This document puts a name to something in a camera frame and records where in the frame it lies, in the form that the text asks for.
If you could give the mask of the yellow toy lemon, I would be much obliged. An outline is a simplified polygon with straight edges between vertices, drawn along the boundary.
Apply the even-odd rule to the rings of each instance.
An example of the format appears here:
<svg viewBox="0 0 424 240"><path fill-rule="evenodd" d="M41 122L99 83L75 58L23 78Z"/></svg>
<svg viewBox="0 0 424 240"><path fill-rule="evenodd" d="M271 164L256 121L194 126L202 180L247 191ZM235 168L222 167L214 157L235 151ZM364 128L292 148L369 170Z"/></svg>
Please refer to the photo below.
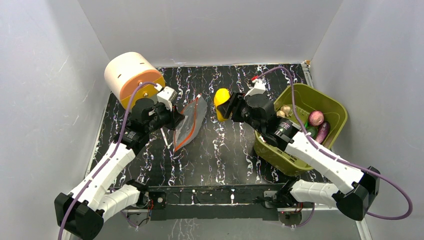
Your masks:
<svg viewBox="0 0 424 240"><path fill-rule="evenodd" d="M217 106L219 104L222 104L230 99L230 92L227 88L220 88L216 91L213 99L214 108L216 110L216 116L217 116Z"/></svg>

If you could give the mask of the clear orange zip top bag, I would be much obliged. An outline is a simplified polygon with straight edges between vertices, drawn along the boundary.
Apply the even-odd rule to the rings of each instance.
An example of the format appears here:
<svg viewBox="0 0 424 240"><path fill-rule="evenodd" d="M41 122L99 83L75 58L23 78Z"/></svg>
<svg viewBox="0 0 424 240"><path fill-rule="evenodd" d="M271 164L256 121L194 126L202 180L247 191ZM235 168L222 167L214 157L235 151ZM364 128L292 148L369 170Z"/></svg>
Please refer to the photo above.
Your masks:
<svg viewBox="0 0 424 240"><path fill-rule="evenodd" d="M188 145L198 135L207 110L207 102L201 94L198 94L193 101L184 107L181 112L184 119L177 125L173 133L175 152Z"/></svg>

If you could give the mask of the beige toy garlic bulb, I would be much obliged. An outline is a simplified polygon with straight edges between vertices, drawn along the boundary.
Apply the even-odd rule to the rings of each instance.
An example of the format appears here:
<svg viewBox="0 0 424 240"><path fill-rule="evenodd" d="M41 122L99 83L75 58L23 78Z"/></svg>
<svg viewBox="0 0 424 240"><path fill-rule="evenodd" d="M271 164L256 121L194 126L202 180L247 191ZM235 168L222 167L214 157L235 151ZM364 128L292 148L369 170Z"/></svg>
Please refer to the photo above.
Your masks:
<svg viewBox="0 0 424 240"><path fill-rule="evenodd" d="M285 116L291 116L293 111L289 105L283 105L280 110L285 114Z"/></svg>

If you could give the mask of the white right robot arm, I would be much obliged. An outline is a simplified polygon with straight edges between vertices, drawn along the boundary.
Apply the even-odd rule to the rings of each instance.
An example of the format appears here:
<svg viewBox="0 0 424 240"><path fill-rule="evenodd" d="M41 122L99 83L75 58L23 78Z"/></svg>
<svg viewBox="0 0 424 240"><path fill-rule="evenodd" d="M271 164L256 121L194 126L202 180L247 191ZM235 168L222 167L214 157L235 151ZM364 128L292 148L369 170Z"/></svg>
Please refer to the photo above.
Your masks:
<svg viewBox="0 0 424 240"><path fill-rule="evenodd" d="M363 170L345 165L314 139L309 139L300 126L280 117L265 94L229 93L221 88L214 96L220 121L247 123L263 140L278 150L292 155L320 172L330 183L298 180L282 192L282 202L295 207L299 202L313 202L336 207L345 216L361 221L378 195L379 171L369 166Z"/></svg>

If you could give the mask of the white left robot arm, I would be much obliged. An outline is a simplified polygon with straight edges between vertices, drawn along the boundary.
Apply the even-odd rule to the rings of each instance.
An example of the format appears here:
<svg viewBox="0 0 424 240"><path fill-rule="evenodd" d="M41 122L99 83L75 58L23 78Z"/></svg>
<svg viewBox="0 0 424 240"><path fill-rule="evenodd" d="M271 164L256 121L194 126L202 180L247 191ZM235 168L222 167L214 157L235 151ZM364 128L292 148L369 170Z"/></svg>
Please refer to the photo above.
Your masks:
<svg viewBox="0 0 424 240"><path fill-rule="evenodd" d="M175 130L183 119L170 100L135 101L125 111L120 132L100 162L69 193L59 193L55 198L57 238L62 240L64 233L69 233L81 240L93 240L110 217L131 205L147 206L148 186L130 180L112 193L108 193L109 187L150 141L151 133L161 128Z"/></svg>

